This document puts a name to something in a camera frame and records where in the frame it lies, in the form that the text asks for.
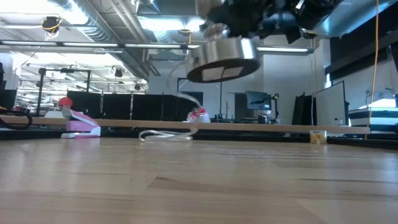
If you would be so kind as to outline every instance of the wooden table surface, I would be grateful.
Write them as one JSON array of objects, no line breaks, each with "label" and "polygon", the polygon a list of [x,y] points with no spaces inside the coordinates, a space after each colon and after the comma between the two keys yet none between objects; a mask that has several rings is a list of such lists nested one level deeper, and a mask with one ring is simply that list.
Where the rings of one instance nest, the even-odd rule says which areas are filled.
[{"label": "wooden table surface", "polygon": [[398,153],[263,142],[0,142],[0,223],[397,223]]}]

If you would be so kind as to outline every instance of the whiteboard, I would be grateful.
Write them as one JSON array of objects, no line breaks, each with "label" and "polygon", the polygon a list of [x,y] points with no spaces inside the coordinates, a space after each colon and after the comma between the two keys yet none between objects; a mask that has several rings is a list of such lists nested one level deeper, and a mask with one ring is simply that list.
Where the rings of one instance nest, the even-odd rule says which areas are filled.
[{"label": "whiteboard", "polygon": [[338,126],[335,122],[343,119],[346,125],[344,81],[315,94],[317,98],[317,124],[319,126]]}]

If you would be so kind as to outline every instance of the silver metal disc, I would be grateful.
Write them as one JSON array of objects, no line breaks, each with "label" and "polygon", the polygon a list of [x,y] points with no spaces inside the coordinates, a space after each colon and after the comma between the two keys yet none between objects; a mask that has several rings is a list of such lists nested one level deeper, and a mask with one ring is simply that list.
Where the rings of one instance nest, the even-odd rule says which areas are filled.
[{"label": "silver metal disc", "polygon": [[228,81],[250,75],[260,67],[250,39],[228,38],[193,49],[187,56],[187,78],[197,83]]}]

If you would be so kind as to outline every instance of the pink stapler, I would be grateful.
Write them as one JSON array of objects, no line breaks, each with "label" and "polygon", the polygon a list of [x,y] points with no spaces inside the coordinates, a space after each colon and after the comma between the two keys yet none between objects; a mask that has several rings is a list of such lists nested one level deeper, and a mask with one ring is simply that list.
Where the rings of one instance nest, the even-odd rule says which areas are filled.
[{"label": "pink stapler", "polygon": [[62,134],[61,138],[97,138],[101,136],[101,127],[89,116],[71,109],[63,109],[62,115],[64,118],[69,119],[67,131],[76,131],[76,133]]}]

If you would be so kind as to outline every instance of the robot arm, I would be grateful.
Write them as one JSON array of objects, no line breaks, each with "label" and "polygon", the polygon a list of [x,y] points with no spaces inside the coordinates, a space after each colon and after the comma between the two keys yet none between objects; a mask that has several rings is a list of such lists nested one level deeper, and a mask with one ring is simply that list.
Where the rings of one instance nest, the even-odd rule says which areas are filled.
[{"label": "robot arm", "polygon": [[201,26],[224,24],[228,37],[264,39],[286,35],[288,43],[301,36],[312,38],[305,30],[318,27],[343,0],[196,0],[197,14],[206,19]]}]

